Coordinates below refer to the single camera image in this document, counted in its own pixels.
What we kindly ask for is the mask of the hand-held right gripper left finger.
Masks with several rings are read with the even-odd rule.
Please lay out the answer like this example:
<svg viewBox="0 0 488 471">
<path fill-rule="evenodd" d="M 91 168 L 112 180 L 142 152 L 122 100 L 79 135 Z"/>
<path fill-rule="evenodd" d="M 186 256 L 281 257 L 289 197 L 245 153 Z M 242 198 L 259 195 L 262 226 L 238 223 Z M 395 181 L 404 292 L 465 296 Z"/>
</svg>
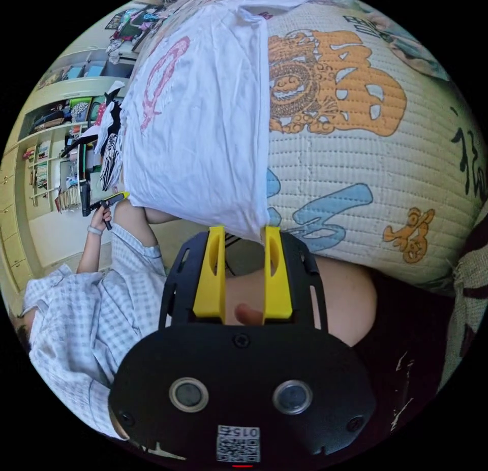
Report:
<svg viewBox="0 0 488 471">
<path fill-rule="evenodd" d="M 193 313 L 198 319 L 225 321 L 226 316 L 225 229 L 208 231 Z"/>
</svg>

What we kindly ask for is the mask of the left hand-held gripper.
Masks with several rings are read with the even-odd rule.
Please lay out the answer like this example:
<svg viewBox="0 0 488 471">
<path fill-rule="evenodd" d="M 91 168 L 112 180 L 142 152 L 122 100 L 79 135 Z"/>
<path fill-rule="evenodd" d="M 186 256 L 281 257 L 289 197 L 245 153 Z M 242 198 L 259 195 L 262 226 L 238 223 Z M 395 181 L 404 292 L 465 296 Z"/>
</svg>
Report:
<svg viewBox="0 0 488 471">
<path fill-rule="evenodd" d="M 122 200 L 125 200 L 129 197 L 130 193 L 129 192 L 118 192 L 116 195 L 112 195 L 111 197 L 108 197 L 104 200 L 101 200 L 93 205 L 90 206 L 91 210 L 95 212 L 95 215 L 97 215 L 98 211 L 104 212 L 105 210 L 108 210 L 110 207 L 115 205 L 117 202 L 120 202 Z M 112 230 L 112 224 L 110 220 L 107 220 L 103 217 L 103 213 L 101 214 L 101 220 L 103 220 L 105 224 L 106 230 L 110 231 Z"/>
</svg>

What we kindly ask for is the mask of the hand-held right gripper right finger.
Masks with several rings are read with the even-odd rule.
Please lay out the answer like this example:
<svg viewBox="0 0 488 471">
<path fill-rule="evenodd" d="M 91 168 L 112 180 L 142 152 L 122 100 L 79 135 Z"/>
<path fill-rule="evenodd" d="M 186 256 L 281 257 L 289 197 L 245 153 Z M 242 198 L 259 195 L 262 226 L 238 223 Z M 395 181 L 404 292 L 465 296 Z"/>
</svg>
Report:
<svg viewBox="0 0 488 471">
<path fill-rule="evenodd" d="M 263 324 L 289 320 L 292 302 L 281 231 L 278 227 L 265 228 L 264 279 Z"/>
</svg>

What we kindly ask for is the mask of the person's left hand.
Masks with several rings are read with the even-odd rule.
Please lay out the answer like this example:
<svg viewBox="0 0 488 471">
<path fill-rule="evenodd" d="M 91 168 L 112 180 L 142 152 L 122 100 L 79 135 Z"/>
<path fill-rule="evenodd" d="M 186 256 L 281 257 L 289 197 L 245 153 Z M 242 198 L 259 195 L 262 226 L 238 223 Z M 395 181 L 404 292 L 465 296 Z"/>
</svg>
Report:
<svg viewBox="0 0 488 471">
<path fill-rule="evenodd" d="M 107 206 L 101 205 L 93 214 L 90 228 L 103 232 L 111 223 L 111 211 Z"/>
</svg>

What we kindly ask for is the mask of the person's right hand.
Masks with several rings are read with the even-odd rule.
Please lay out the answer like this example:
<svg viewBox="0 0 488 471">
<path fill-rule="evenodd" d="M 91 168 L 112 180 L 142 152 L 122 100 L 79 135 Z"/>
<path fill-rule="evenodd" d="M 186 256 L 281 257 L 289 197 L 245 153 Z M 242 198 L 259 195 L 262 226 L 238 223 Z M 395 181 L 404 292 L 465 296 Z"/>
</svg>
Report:
<svg viewBox="0 0 488 471">
<path fill-rule="evenodd" d="M 263 313 L 245 303 L 239 304 L 234 310 L 236 320 L 245 326 L 262 326 Z"/>
</svg>

